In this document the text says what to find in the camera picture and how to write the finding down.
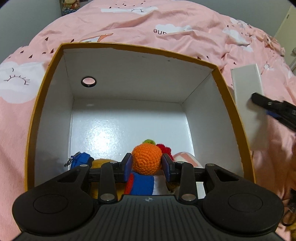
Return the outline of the brown bear plush blue outfit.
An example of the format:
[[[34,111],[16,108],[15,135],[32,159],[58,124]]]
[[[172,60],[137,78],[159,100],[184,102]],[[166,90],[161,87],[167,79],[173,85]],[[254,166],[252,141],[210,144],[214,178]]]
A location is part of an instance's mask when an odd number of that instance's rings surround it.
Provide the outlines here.
[[[98,198],[100,168],[105,163],[111,163],[113,168],[115,188],[118,199],[126,195],[169,195],[172,194],[166,185],[165,175],[163,171],[158,171],[154,176],[140,175],[133,170],[130,173],[127,182],[121,180],[120,162],[110,159],[95,160],[85,152],[77,152],[70,156],[64,167],[73,169],[80,165],[88,165],[90,173],[86,177],[85,189],[89,191],[93,198]]]

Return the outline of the orange and red crochet fruit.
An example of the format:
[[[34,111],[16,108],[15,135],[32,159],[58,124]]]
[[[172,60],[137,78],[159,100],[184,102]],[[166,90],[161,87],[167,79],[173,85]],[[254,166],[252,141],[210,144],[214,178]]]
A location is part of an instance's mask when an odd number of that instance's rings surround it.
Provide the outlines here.
[[[140,145],[134,147],[132,151],[132,169],[140,175],[155,175],[161,168],[161,158],[163,154],[173,160],[171,148],[164,144],[156,144],[151,139],[144,140]]]

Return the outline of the white cat plush striped cup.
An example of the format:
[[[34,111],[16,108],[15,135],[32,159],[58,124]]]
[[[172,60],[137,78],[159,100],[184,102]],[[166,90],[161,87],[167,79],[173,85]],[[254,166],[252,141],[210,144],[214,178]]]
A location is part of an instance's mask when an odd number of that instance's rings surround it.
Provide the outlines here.
[[[199,161],[188,152],[179,152],[173,156],[175,162],[187,162],[195,168],[203,168]]]

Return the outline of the long white cardboard box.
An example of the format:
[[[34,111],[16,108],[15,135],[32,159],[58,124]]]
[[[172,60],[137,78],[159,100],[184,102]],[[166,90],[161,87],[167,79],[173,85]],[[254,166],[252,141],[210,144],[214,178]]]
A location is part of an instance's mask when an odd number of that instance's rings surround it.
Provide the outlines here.
[[[268,146],[266,110],[254,104],[254,93],[263,95],[259,68],[256,64],[231,70],[235,104],[242,121],[249,149],[258,151]]]

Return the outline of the orange rimmed white storage box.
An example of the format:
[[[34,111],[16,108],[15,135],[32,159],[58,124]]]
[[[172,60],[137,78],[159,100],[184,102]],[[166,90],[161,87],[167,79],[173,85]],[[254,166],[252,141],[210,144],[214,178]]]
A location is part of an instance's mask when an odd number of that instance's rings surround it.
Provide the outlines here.
[[[25,189],[66,171],[78,151],[120,161],[146,139],[255,181],[243,124],[216,65],[143,46],[62,44],[35,101]]]

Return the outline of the pink cloud print duvet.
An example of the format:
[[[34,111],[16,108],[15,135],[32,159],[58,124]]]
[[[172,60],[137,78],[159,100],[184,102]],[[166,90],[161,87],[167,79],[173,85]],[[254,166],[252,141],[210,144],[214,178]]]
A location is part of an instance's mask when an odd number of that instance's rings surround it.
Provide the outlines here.
[[[232,68],[256,63],[267,96],[295,103],[295,75],[280,39],[245,17],[190,1],[92,1],[58,18],[1,63],[1,240],[19,234],[11,208],[25,190],[25,152],[35,99],[62,43],[113,42],[160,48]]]

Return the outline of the hanging plush toy organizer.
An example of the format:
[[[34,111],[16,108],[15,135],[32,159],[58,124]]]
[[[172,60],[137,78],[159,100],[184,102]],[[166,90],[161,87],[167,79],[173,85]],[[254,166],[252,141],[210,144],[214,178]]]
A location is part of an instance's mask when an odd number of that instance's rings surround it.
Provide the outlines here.
[[[60,0],[61,13],[62,15],[67,15],[74,13],[80,8],[79,0]]]

